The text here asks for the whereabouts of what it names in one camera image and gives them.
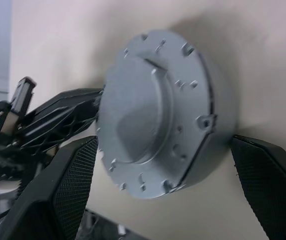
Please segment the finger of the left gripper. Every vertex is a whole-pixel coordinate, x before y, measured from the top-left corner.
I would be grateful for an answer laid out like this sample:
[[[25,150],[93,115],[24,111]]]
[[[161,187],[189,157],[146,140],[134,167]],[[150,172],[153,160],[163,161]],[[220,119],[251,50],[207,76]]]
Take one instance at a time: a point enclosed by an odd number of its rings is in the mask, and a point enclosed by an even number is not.
[[[95,120],[98,106],[92,101],[60,106],[33,116],[19,130],[22,151],[47,151],[86,130]]]
[[[74,106],[84,101],[93,100],[102,90],[102,88],[77,88],[61,92],[35,108],[33,114],[36,117],[42,117],[58,108]]]

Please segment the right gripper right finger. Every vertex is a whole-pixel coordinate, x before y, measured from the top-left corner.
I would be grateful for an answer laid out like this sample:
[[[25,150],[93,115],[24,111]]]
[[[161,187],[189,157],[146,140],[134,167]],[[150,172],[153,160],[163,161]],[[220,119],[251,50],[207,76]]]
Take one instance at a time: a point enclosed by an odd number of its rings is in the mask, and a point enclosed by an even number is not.
[[[286,151],[234,135],[231,152],[244,196],[269,240],[286,240]]]

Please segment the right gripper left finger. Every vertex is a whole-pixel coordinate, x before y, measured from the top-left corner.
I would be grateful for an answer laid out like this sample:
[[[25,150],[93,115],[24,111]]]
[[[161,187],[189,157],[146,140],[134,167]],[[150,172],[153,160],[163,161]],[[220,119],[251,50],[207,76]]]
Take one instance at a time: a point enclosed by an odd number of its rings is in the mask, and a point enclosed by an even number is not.
[[[0,214],[0,240],[75,240],[88,201],[98,138],[75,140]]]

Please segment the grey round motor lid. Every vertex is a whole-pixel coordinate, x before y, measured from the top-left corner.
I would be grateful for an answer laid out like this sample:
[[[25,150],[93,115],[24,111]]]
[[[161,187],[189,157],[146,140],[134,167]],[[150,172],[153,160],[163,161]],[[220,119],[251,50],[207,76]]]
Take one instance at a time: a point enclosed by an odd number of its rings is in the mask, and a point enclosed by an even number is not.
[[[181,186],[215,123],[195,47],[154,30],[129,41],[106,77],[97,135],[112,181],[138,199]]]

